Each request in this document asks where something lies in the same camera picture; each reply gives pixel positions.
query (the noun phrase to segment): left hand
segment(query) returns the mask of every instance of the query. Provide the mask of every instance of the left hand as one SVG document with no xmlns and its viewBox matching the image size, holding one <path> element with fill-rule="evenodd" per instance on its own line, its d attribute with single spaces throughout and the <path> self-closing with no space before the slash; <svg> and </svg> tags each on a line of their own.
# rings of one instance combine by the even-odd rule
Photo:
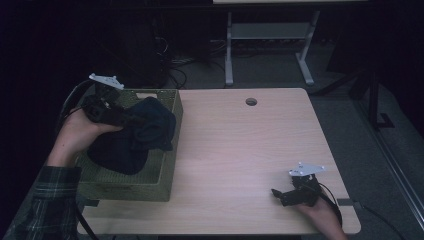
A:
<svg viewBox="0 0 424 240">
<path fill-rule="evenodd" d="M 122 127 L 93 123 L 79 109 L 65 120 L 47 159 L 47 166 L 73 167 L 78 153 L 88 148 L 98 136 L 121 129 Z"/>
</svg>

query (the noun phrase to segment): green plaid shirt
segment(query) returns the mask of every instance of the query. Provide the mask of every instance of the green plaid shirt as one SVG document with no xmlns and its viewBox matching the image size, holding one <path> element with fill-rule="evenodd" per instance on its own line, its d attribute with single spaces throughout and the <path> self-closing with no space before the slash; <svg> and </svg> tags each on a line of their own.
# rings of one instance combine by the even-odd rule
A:
<svg viewBox="0 0 424 240">
<path fill-rule="evenodd" d="M 43 167 L 25 220 L 12 224 L 5 239 L 78 239 L 75 197 L 80 176 L 80 168 Z"/>
</svg>

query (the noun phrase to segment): vr controller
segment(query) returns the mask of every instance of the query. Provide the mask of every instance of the vr controller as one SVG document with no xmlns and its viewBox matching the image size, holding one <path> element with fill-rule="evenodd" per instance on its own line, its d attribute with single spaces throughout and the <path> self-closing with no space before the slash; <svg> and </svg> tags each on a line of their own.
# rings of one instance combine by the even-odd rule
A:
<svg viewBox="0 0 424 240">
<path fill-rule="evenodd" d="M 304 177 L 292 177 L 295 190 L 281 193 L 271 189 L 276 198 L 279 198 L 284 207 L 304 203 L 310 207 L 314 206 L 318 200 L 321 186 L 318 183 L 315 174 Z"/>
<path fill-rule="evenodd" d="M 91 74 L 90 79 L 94 83 L 95 93 L 86 96 L 82 102 L 82 109 L 87 118 L 95 123 L 105 123 L 114 126 L 141 126 L 145 119 L 125 113 L 125 109 L 115 101 L 119 98 L 118 90 L 123 90 L 116 77 L 103 77 Z"/>
<path fill-rule="evenodd" d="M 295 190 L 282 193 L 271 189 L 274 196 L 280 199 L 283 206 L 293 206 L 297 204 L 307 204 L 312 207 L 318 200 L 322 192 L 321 186 L 315 177 L 315 173 L 324 171 L 322 166 L 305 165 L 299 163 L 295 170 L 290 170 L 293 186 Z"/>
</svg>

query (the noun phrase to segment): wooden table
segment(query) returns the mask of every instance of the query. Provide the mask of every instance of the wooden table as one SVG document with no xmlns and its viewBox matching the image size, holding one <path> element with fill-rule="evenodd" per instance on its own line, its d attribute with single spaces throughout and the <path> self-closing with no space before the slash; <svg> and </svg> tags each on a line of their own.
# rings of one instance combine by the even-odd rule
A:
<svg viewBox="0 0 424 240">
<path fill-rule="evenodd" d="M 308 234 L 316 230 L 271 188 L 293 190 L 298 162 L 337 199 L 349 198 L 303 89 L 180 91 L 184 116 L 169 202 L 101 200 L 83 215 L 97 234 Z M 255 106 L 246 104 L 254 98 Z M 352 206 L 344 230 L 357 233 Z"/>
</svg>

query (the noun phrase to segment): navy towel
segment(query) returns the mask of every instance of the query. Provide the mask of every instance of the navy towel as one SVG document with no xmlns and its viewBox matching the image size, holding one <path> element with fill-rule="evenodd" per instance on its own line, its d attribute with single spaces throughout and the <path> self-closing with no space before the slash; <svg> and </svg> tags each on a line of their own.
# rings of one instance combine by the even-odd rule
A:
<svg viewBox="0 0 424 240">
<path fill-rule="evenodd" d="M 141 126 L 99 136 L 87 151 L 96 164 L 132 175 L 143 169 L 150 149 L 172 150 L 176 119 L 156 98 L 147 97 L 125 110 L 126 114 L 146 119 Z"/>
</svg>

